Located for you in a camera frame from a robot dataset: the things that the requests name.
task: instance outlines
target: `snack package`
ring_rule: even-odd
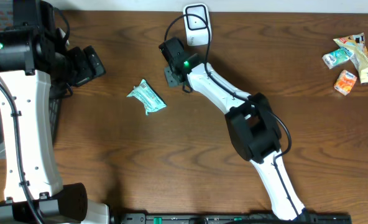
[[[158,96],[158,94],[156,94],[156,92],[154,92],[145,80],[142,80],[139,86],[134,87],[133,91],[131,91],[127,97],[130,96],[136,97],[144,104],[146,115],[148,115],[149,112],[156,112],[166,107],[163,100]]]
[[[361,83],[368,83],[368,50],[365,46],[364,33],[334,39],[334,41],[350,57],[358,70]]]
[[[346,70],[343,70],[336,83],[334,84],[334,88],[342,93],[344,96],[350,93],[352,87],[357,81],[357,77]]]
[[[325,64],[329,69],[332,69],[344,62],[350,60],[350,57],[345,53],[343,49],[337,49],[334,52],[328,53],[322,57]]]

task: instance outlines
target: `orange snack package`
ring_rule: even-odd
[[[334,88],[342,93],[344,96],[350,93],[352,87],[357,81],[357,77],[346,70],[343,70],[336,83],[334,84]]]

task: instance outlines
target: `wooden table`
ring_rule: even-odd
[[[232,147],[220,110],[198,93],[166,84],[158,45],[180,13],[65,14],[71,46],[93,45],[108,71],[62,104],[55,158],[65,184],[82,182],[89,198],[120,211],[270,210],[258,173]],[[368,15],[211,13],[211,20],[213,67],[238,88],[265,94],[290,128],[293,149],[284,161],[301,201],[368,223],[368,85],[357,83],[342,96],[333,83],[343,69],[357,74],[353,64],[329,70],[321,59],[338,48],[333,38],[365,32],[368,47]],[[185,42],[183,21],[173,35]],[[126,98],[143,78],[168,105],[149,116],[138,100]],[[0,200],[5,167],[0,161]]]

